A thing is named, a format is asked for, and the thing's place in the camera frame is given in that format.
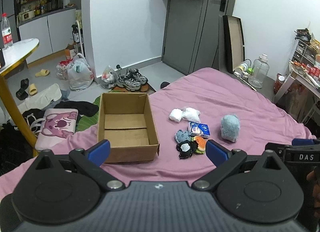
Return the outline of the person's right hand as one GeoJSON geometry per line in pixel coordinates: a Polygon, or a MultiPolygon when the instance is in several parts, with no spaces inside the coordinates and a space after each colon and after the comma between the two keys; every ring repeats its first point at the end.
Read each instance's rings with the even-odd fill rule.
{"type": "Polygon", "coordinates": [[[312,187],[312,196],[316,203],[319,203],[319,167],[314,168],[306,177],[312,187]]]}

